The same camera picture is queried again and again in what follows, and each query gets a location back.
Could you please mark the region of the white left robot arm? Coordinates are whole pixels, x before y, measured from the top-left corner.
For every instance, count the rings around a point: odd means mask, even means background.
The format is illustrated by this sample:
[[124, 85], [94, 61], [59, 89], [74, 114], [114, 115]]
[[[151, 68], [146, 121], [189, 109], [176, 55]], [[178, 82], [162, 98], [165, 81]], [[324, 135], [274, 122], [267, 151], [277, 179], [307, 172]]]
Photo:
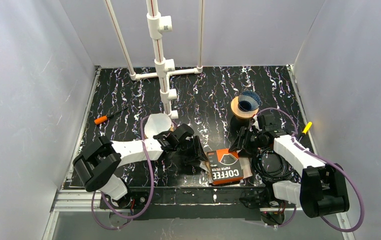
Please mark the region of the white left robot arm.
[[117, 168], [150, 160], [158, 160], [164, 153], [173, 152], [184, 165], [198, 167], [208, 162], [200, 138], [187, 124], [175, 130], [163, 131], [153, 137], [134, 141], [111, 141], [100, 136], [72, 162], [87, 192], [101, 191], [119, 202], [131, 195], [126, 182], [115, 175]]

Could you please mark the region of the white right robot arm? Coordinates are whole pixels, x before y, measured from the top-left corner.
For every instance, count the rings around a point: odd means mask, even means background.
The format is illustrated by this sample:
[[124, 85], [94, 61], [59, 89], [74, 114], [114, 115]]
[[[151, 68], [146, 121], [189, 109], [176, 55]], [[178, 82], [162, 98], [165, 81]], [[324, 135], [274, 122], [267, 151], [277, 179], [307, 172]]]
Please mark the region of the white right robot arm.
[[350, 208], [346, 179], [339, 165], [311, 156], [294, 136], [276, 123], [272, 114], [242, 119], [234, 116], [236, 139], [231, 152], [248, 157], [261, 176], [267, 199], [302, 207], [310, 218], [347, 212]]

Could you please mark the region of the red and black carafe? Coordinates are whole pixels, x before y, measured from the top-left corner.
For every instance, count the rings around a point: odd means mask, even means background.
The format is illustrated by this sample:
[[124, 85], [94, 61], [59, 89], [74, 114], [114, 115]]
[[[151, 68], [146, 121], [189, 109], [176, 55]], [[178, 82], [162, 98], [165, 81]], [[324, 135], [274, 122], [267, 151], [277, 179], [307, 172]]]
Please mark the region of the red and black carafe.
[[230, 120], [229, 128], [232, 134], [237, 134], [242, 127], [249, 128], [253, 123], [253, 118], [240, 118], [233, 116]]

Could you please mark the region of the white paper coffee filter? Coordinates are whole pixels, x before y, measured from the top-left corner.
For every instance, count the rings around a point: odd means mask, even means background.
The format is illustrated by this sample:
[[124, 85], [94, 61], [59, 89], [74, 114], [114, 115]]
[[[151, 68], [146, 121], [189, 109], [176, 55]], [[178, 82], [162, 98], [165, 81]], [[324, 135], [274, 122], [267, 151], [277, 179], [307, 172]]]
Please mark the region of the white paper coffee filter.
[[146, 138], [152, 138], [162, 132], [169, 131], [171, 124], [171, 118], [165, 113], [150, 114], [144, 124], [144, 135]]

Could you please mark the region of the orange coffee filter package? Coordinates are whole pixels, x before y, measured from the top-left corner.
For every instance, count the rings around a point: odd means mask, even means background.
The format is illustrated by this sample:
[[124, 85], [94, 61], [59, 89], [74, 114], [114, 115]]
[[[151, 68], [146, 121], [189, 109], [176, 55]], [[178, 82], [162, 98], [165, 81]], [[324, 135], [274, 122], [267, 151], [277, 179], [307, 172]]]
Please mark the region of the orange coffee filter package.
[[201, 161], [200, 167], [208, 175], [208, 182], [213, 186], [240, 182], [253, 176], [250, 159], [239, 157], [237, 152], [218, 149], [206, 153], [208, 161]]

